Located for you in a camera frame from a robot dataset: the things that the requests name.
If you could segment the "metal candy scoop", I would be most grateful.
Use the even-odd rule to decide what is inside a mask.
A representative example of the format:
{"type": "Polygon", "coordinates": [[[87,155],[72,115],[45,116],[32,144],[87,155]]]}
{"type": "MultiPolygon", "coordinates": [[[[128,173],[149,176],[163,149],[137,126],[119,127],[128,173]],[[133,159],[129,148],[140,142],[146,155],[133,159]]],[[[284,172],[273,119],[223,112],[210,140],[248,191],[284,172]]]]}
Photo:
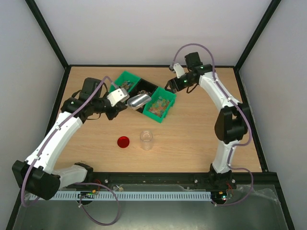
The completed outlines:
{"type": "Polygon", "coordinates": [[[137,94],[127,100],[127,107],[137,110],[152,100],[147,94],[137,94]]]}

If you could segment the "green bin star candies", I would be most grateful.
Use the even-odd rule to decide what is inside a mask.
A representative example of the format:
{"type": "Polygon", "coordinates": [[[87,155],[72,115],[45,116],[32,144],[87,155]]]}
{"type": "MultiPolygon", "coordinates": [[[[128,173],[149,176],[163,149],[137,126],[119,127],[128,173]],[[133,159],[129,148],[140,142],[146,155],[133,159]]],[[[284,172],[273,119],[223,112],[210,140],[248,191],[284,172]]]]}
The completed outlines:
{"type": "Polygon", "coordinates": [[[142,114],[158,123],[162,123],[175,101],[176,95],[174,93],[158,87],[152,94],[151,100],[145,105],[142,114]]]}

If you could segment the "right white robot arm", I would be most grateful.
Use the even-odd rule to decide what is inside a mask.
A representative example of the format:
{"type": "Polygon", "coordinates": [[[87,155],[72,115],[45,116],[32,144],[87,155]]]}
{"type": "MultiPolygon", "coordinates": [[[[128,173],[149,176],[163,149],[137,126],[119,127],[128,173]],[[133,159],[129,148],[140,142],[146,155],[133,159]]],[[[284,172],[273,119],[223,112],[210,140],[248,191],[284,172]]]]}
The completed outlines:
{"type": "Polygon", "coordinates": [[[240,141],[245,134],[251,135],[249,106],[231,95],[219,79],[215,64],[204,65],[198,52],[187,54],[185,62],[186,70],[179,63],[172,62],[169,68],[176,77],[167,82],[165,89],[177,93],[191,86],[200,86],[207,92],[219,111],[214,125],[218,148],[207,181],[213,188],[231,184],[235,150],[242,146],[240,141]]]}

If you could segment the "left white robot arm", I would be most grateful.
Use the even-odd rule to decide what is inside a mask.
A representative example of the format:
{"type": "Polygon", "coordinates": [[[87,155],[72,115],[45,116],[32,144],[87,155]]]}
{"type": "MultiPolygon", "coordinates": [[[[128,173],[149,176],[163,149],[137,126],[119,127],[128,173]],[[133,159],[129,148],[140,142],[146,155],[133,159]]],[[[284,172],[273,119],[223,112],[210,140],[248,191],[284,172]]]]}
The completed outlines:
{"type": "Polygon", "coordinates": [[[129,97],[128,92],[115,83],[112,85],[112,92],[101,95],[104,81],[86,78],[82,89],[63,103],[54,126],[40,145],[25,161],[16,161],[13,164],[12,171],[21,188],[21,202],[24,207],[29,206],[25,193],[49,200],[63,187],[93,181],[94,170],[84,163],[78,162],[59,170],[55,170],[54,166],[70,138],[90,116],[105,114],[112,120],[127,108],[124,102],[129,97]]]}

